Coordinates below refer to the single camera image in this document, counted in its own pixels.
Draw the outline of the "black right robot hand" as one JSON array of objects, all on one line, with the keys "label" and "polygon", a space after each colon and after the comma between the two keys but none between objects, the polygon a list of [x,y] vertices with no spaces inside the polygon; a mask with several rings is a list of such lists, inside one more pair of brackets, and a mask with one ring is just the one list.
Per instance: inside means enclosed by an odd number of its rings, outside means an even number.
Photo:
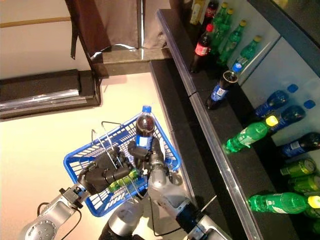
[{"label": "black right robot hand", "polygon": [[135,141],[130,141],[127,150],[131,156],[135,167],[139,171],[143,171],[143,175],[150,175],[152,170],[162,168],[167,174],[168,167],[165,164],[165,157],[161,150],[160,141],[157,137],[153,136],[151,140],[151,149],[148,150],[142,146],[137,146]]}]

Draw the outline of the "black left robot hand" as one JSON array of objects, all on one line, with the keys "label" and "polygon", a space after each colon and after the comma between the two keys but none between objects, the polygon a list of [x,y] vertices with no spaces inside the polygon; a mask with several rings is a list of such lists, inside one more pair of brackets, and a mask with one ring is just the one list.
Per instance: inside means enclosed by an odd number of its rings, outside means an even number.
[{"label": "black left robot hand", "polygon": [[101,193],[112,183],[129,175],[133,165],[119,147],[102,153],[79,174],[77,181],[90,195]]}]

